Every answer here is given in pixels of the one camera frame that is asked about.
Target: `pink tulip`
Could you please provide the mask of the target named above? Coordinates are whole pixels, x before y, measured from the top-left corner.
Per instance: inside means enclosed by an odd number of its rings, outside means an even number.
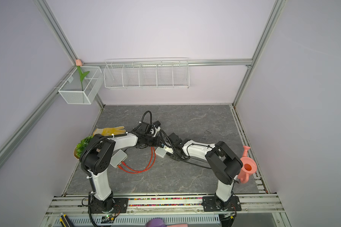
[[[80,59],[76,59],[76,66],[82,66],[82,61]]]

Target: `robotic arm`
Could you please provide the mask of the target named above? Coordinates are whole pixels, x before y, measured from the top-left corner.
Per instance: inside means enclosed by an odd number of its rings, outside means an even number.
[[[150,123],[144,122],[144,116],[150,113]],[[190,157],[206,160],[218,178],[215,193],[215,205],[219,210],[228,210],[232,198],[234,180],[240,173],[240,158],[223,142],[205,144],[191,139],[180,139],[176,134],[170,136],[160,129],[160,122],[152,123],[150,111],[144,113],[139,125],[125,134],[102,136],[96,134],[80,157],[81,168],[88,175],[94,196],[90,206],[102,212],[111,212],[114,208],[113,192],[109,187],[107,168],[114,150],[136,145],[158,146],[167,150],[174,160],[185,161]]]

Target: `gray marble tabletop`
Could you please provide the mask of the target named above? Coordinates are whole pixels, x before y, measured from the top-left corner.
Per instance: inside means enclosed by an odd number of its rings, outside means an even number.
[[[161,128],[181,139],[189,138],[201,143],[224,141],[239,157],[243,148],[230,107],[228,105],[151,105],[105,106],[97,128],[125,126],[132,130],[143,113],[150,110],[153,122],[159,120]],[[136,170],[144,169],[150,160],[150,148],[128,148],[126,164]],[[202,160],[192,160],[208,166]],[[150,170],[129,174],[119,168],[108,168],[109,184],[114,193],[215,193],[217,178],[210,169],[157,157]],[[88,193],[91,190],[86,174],[78,167],[67,190],[68,194]],[[246,184],[235,184],[234,193],[258,193],[254,178]]]

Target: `red cable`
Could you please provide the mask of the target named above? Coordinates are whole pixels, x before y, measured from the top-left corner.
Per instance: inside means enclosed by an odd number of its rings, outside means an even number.
[[[150,162],[151,162],[152,159],[153,159],[153,151],[154,151],[154,160],[153,160],[152,165],[148,168],[148,166],[150,165]],[[126,166],[127,168],[129,168],[130,170],[135,171],[135,173],[129,172],[129,171],[127,171],[127,170],[124,170],[120,165],[118,165],[118,167],[119,167],[119,169],[121,169],[121,170],[123,170],[123,171],[125,171],[125,172],[127,172],[127,173],[131,173],[131,174],[137,174],[137,173],[145,172],[145,171],[149,170],[149,169],[154,165],[154,162],[155,162],[155,157],[156,157],[156,155],[155,155],[155,148],[154,148],[154,147],[151,147],[151,152],[152,152],[152,156],[150,157],[148,166],[147,166],[144,170],[141,170],[141,171],[139,171],[139,170],[133,170],[132,168],[130,168],[129,166],[127,166],[127,165],[125,164],[125,162],[121,162],[121,163],[122,163],[124,166]]]

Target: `mesh basket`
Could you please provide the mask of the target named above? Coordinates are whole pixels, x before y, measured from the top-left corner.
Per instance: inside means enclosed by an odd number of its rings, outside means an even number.
[[[59,88],[58,92],[68,104],[91,104],[104,82],[98,66],[81,66],[82,72],[90,71],[83,79],[76,69]]]
[[[188,61],[159,64],[107,64],[105,87],[124,88],[188,88]]]

